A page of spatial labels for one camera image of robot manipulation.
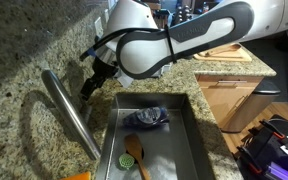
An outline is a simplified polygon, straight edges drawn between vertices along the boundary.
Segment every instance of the wooden spatula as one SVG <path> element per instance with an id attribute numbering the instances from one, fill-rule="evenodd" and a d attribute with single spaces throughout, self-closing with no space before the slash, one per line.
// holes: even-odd
<path id="1" fill-rule="evenodd" d="M 140 170 L 141 175 L 142 175 L 142 179 L 143 180 L 150 180 L 151 177 L 143 165 L 143 159 L 142 159 L 142 149 L 143 148 L 142 148 L 142 145 L 141 145 L 141 142 L 140 142 L 140 139 L 138 138 L 138 136 L 136 134 L 127 135 L 124 138 L 124 145 L 125 145 L 125 148 L 128 151 L 128 153 L 130 155 L 132 155 L 134 157 L 134 159 L 136 159 L 138 166 L 139 166 L 139 170 Z"/>

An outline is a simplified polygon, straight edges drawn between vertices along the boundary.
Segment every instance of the wooden spoon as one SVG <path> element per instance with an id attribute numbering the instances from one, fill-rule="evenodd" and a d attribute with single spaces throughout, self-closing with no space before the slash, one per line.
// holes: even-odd
<path id="1" fill-rule="evenodd" d="M 142 145 L 140 142 L 140 139 L 138 138 L 138 136 L 136 134 L 130 134 L 128 136 L 126 136 L 124 138 L 124 144 L 125 144 L 125 148 L 128 151 L 128 153 L 130 155 L 132 155 L 134 157 L 134 159 L 136 159 L 138 166 L 139 166 L 139 170 L 141 172 L 142 175 L 142 179 L 143 180 L 150 180 L 151 177 L 148 174 L 146 168 L 143 165 L 143 159 L 142 159 Z"/>
<path id="2" fill-rule="evenodd" d="M 223 45 L 223 46 L 219 46 L 219 47 L 213 48 L 211 50 L 208 50 L 206 52 L 202 52 L 202 53 L 200 53 L 200 55 L 202 55 L 204 57 L 209 57 L 209 56 L 212 56 L 214 54 L 219 54 L 222 52 L 237 51 L 240 48 L 241 48 L 241 45 L 239 45 L 239 44 Z"/>

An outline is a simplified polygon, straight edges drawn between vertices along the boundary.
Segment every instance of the speckled granite surface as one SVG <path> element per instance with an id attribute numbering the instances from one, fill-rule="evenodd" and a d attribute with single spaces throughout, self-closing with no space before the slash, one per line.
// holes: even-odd
<path id="1" fill-rule="evenodd" d="M 52 69 L 77 102 L 84 80 L 93 74 L 92 60 L 79 62 L 78 57 L 93 43 L 90 22 L 106 7 L 101 0 L 0 2 L 0 179 L 95 173 L 98 161 L 90 161 L 66 133 L 40 75 L 43 68 Z M 128 89 L 108 80 L 90 100 L 89 127 L 97 142 L 103 144 L 115 93 L 187 93 L 216 177 L 241 179 L 194 73 L 275 75 L 254 57 L 251 63 L 181 60 L 160 79 L 135 80 Z"/>

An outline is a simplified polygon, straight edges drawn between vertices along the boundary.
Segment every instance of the wooden floor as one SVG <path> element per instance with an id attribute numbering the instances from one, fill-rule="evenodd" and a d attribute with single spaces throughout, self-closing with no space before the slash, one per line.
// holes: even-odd
<path id="1" fill-rule="evenodd" d="M 245 136 L 249 134 L 248 129 L 258 127 L 259 121 L 263 119 L 270 119 L 274 114 L 280 115 L 288 120 L 288 103 L 286 102 L 273 102 L 270 104 L 261 114 L 259 114 L 244 130 L 240 133 L 228 134 L 223 133 L 224 139 L 232 153 L 236 153 L 237 146 L 243 144 L 241 141 Z"/>

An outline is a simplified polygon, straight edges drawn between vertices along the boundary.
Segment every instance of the cable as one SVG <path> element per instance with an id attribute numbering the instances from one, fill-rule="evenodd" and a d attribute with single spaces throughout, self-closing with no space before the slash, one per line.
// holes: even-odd
<path id="1" fill-rule="evenodd" d="M 175 55 L 174 55 L 173 46 L 172 46 L 172 41 L 171 41 L 171 36 L 170 36 L 169 31 L 168 31 L 168 26 L 167 26 L 167 24 L 165 24 L 164 27 L 165 27 L 165 32 L 166 32 L 168 47 L 170 48 L 170 51 L 171 51 L 172 61 L 173 61 L 173 63 L 175 64 L 175 63 L 176 63 L 176 58 L 175 58 Z"/>
<path id="2" fill-rule="evenodd" d="M 125 34 L 125 33 L 130 33 L 134 31 L 146 31 L 146 32 L 160 32 L 162 31 L 161 29 L 153 29 L 153 28 L 126 28 L 126 29 L 120 29 L 118 31 L 114 31 L 111 34 L 106 35 L 104 38 L 100 39 L 97 41 L 92 47 L 90 47 L 87 51 L 85 51 L 81 56 L 80 56 L 80 61 L 83 61 L 85 58 L 88 56 L 96 56 L 95 51 L 105 45 L 107 42 L 110 40 Z"/>
<path id="3" fill-rule="evenodd" d="M 98 48 L 100 48 L 101 46 L 103 46 L 104 44 L 106 44 L 107 42 L 109 42 L 110 40 L 125 34 L 125 33 L 130 33 L 130 32 L 134 32 L 134 31 L 147 31 L 147 32 L 159 32 L 162 31 L 161 29 L 153 29 L 153 28 L 126 28 L 126 29 L 120 29 L 118 31 L 114 31 L 111 34 L 108 34 L 107 36 L 105 36 L 104 38 L 100 39 L 97 43 L 95 43 L 93 45 L 93 49 L 94 51 Z"/>

